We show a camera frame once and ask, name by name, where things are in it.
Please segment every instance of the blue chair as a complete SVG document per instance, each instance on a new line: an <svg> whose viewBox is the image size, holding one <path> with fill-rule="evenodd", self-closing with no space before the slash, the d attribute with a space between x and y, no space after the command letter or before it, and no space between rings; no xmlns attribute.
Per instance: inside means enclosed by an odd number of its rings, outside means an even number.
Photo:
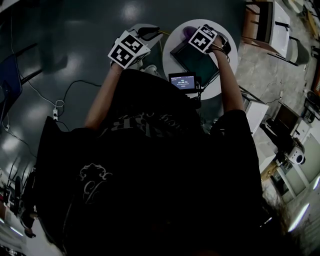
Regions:
<svg viewBox="0 0 320 256"><path fill-rule="evenodd" d="M36 45L37 43L34 43L15 54L11 54L0 63L0 86L2 88L2 95L0 97L0 124L22 93L22 85L42 72L40 69L20 79L17 57Z"/></svg>

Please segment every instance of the round white table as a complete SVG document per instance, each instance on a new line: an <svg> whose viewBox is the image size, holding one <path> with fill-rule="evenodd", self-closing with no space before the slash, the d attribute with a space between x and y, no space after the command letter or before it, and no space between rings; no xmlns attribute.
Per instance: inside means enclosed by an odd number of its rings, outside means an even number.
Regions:
<svg viewBox="0 0 320 256"><path fill-rule="evenodd" d="M228 54L230 58L230 66L235 74L238 67L238 51L235 44L235 41L231 37L231 35L226 31L222 26L219 24L207 20L207 19L193 19L190 21L187 21L180 26L178 26L169 36L167 39L164 49L163 49L163 56L162 56L162 65L163 70L165 73L166 78L169 80L169 74L174 73L182 73L185 72L184 68L175 60L174 57L170 54L170 52L176 48L183 40L185 40L185 36L183 34L183 29L187 26L195 27L198 29L198 27L203 26L204 24L208 24L210 27L214 28L216 31L222 33L225 35L228 40L229 44L231 46L231 51ZM214 53L209 53L210 57L218 66L217 58ZM210 98L213 98L221 93L221 85L220 85L220 76L218 76L213 82L211 82L204 92L201 94L201 100L207 100ZM189 97L195 97L197 94L188 94Z"/></svg>

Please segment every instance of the digital display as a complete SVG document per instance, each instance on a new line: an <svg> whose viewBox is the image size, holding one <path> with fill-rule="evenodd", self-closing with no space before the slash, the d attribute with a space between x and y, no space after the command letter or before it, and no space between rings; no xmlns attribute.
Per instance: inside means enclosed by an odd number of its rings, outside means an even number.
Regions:
<svg viewBox="0 0 320 256"><path fill-rule="evenodd" d="M194 89L195 88L195 77L192 76L179 76L171 77L171 84L178 87L180 90Z"/></svg>

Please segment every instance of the small screen device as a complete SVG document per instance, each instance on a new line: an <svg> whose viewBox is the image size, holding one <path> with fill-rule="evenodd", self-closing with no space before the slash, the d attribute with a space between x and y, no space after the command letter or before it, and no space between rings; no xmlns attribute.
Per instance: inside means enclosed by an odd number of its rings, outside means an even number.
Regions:
<svg viewBox="0 0 320 256"><path fill-rule="evenodd" d="M169 74L169 81L179 90L183 90L186 94L197 92L195 72Z"/></svg>

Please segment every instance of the gray floor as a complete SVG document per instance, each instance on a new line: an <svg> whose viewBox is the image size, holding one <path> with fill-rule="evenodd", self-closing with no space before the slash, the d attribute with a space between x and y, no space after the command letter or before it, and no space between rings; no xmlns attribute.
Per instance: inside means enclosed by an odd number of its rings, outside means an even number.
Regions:
<svg viewBox="0 0 320 256"><path fill-rule="evenodd" d="M301 43L310 52L311 46L319 46L319 43L311 35L308 25L296 14L290 11L282 2L277 0L281 7L290 16L292 37ZM301 115L304 109L304 89L310 89L315 75L317 60L310 57L309 63L304 66L294 66L283 60L267 54L268 52L256 46L241 43L238 49L239 65L236 72L238 84L250 91L265 103L280 97L281 102ZM269 103L269 115L276 114L279 103Z"/></svg>
<svg viewBox="0 0 320 256"><path fill-rule="evenodd" d="M137 23L157 25L171 32L188 20L208 19L225 27L238 46L245 13L243 0L41 0L41 5L35 8L25 7L24 3L21 1L12 9L13 49L18 51L33 43L38 43L38 47L19 57L18 67L23 76L43 69L31 83L53 102L63 98L72 81L83 79L101 84L109 70L107 55L114 40ZM0 27L0 61L11 54L10 14L8 10ZM159 48L145 62L161 68ZM83 126L97 91L96 87L83 83L70 89L61 117L70 130ZM204 103L208 109L210 102L215 99ZM10 131L25 140L34 155L46 117L53 115L53 108L25 84L9 111ZM28 148L5 132L0 146L0 167L5 173L10 172L15 160L13 173L18 169L19 174L25 168L27 174L35 163ZM53 161L54 157L58 158L59 152L52 156Z"/></svg>

